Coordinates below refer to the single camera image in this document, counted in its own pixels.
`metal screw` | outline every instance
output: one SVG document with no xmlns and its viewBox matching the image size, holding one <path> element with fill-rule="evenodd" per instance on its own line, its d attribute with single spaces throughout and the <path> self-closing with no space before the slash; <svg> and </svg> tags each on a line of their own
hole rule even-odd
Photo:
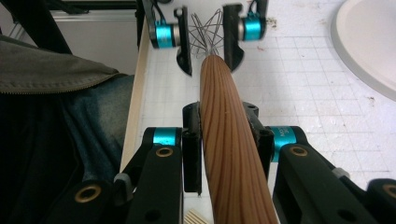
<svg viewBox="0 0 396 224">
<path fill-rule="evenodd" d="M 396 199 L 396 185 L 386 184 L 382 188 L 390 197 Z"/>
<path fill-rule="evenodd" d="M 170 147 L 162 147 L 155 152 L 158 157 L 168 157 L 173 154 L 173 149 Z"/>
<path fill-rule="evenodd" d="M 308 151 L 302 147 L 291 147 L 290 152 L 296 156 L 301 156 L 301 157 L 308 155 Z"/>
<path fill-rule="evenodd" d="M 97 198 L 101 192 L 102 188 L 99 185 L 92 184 L 85 186 L 77 192 L 75 201 L 78 203 L 88 203 Z"/>
</svg>

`wooden edge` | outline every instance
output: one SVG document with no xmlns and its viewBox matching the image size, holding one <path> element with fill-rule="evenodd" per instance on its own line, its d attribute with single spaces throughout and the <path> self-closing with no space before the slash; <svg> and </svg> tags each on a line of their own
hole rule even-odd
<svg viewBox="0 0 396 224">
<path fill-rule="evenodd" d="M 142 36 L 140 39 L 137 67 L 134 73 L 134 87 L 132 90 L 131 103 L 129 106 L 120 172 L 122 172 L 128 162 L 131 160 L 135 151 L 134 147 L 139 132 L 140 111 L 142 107 L 143 90 L 145 87 L 145 74 L 147 71 L 149 44 L 149 30 L 145 19 L 143 23 Z"/>
</svg>

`wooden board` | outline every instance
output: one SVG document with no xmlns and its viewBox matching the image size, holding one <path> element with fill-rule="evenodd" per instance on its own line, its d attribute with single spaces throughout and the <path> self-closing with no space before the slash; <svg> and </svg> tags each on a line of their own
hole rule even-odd
<svg viewBox="0 0 396 224">
<path fill-rule="evenodd" d="M 143 24 L 142 37 L 140 39 L 136 72 L 134 73 L 134 88 L 132 90 L 131 104 L 129 107 L 120 171 L 125 168 L 137 149 L 134 148 L 134 146 L 136 143 L 136 137 L 139 133 L 140 111 L 142 106 L 143 90 L 145 87 L 149 44 L 149 29 L 145 20 Z"/>
<path fill-rule="evenodd" d="M 215 55 L 201 70 L 201 125 L 215 223 L 277 223 L 248 119 L 230 69 Z"/>
</svg>

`teal spool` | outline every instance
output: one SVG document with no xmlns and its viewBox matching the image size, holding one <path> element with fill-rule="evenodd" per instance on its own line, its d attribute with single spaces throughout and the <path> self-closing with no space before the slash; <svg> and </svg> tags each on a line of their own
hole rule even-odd
<svg viewBox="0 0 396 224">
<path fill-rule="evenodd" d="M 157 24 L 156 26 L 157 43 L 160 49 L 172 48 L 172 26 L 168 24 Z"/>
<path fill-rule="evenodd" d="M 156 128 L 154 131 L 154 144 L 174 146 L 176 144 L 177 128 Z"/>
<path fill-rule="evenodd" d="M 245 18 L 244 40 L 259 40 L 262 31 L 260 18 L 256 15 L 249 15 Z"/>
<path fill-rule="evenodd" d="M 293 144 L 297 142 L 296 135 L 290 126 L 272 126 L 270 127 L 274 133 L 274 162 L 279 161 L 280 149 L 286 144 Z"/>
</svg>

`fluted wooden rod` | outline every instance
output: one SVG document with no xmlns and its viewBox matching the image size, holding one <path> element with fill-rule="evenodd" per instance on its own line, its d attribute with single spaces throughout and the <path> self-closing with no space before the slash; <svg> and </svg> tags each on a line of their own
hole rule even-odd
<svg viewBox="0 0 396 224">
<path fill-rule="evenodd" d="M 206 177 L 216 224 L 277 223 L 259 154 L 230 69 L 215 55 L 201 69 Z"/>
</svg>

